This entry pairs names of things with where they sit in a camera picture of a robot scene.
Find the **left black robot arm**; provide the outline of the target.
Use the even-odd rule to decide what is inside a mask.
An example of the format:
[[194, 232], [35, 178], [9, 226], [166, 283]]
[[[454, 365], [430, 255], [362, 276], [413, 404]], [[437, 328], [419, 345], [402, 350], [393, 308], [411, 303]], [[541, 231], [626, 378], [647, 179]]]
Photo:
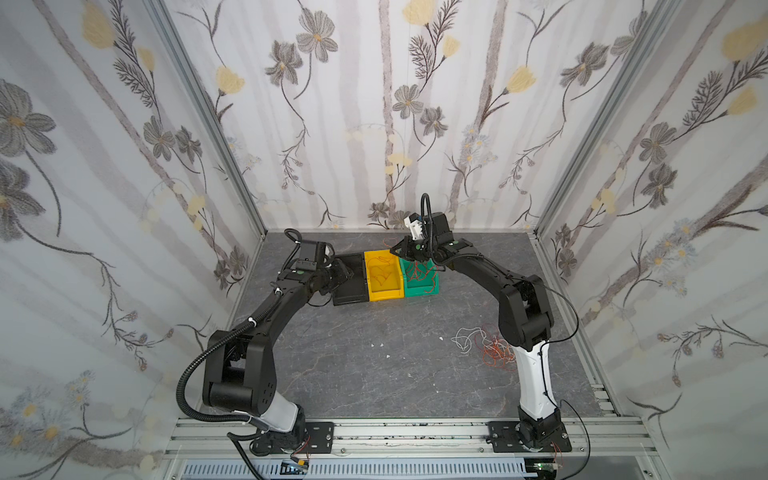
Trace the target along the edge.
[[178, 408], [205, 423], [240, 422], [256, 431], [232, 432], [233, 444], [255, 479], [262, 475], [244, 448], [262, 440], [266, 451], [298, 452], [309, 443], [303, 408], [278, 392], [274, 345], [292, 317], [317, 294], [327, 295], [353, 272], [332, 244], [307, 240], [293, 228], [284, 231], [293, 250], [279, 269], [268, 297], [230, 330], [218, 330], [208, 346], [181, 373], [175, 392]]

